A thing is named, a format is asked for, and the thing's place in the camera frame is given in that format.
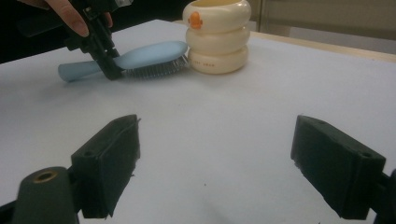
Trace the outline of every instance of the stacked container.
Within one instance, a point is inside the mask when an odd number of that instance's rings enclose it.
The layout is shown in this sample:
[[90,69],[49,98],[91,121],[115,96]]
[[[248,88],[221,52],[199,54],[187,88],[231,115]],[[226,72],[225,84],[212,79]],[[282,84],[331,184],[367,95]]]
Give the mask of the stacked container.
[[225,74],[248,60],[247,28],[251,8],[246,0],[199,0],[189,3],[183,21],[191,67],[207,74]]

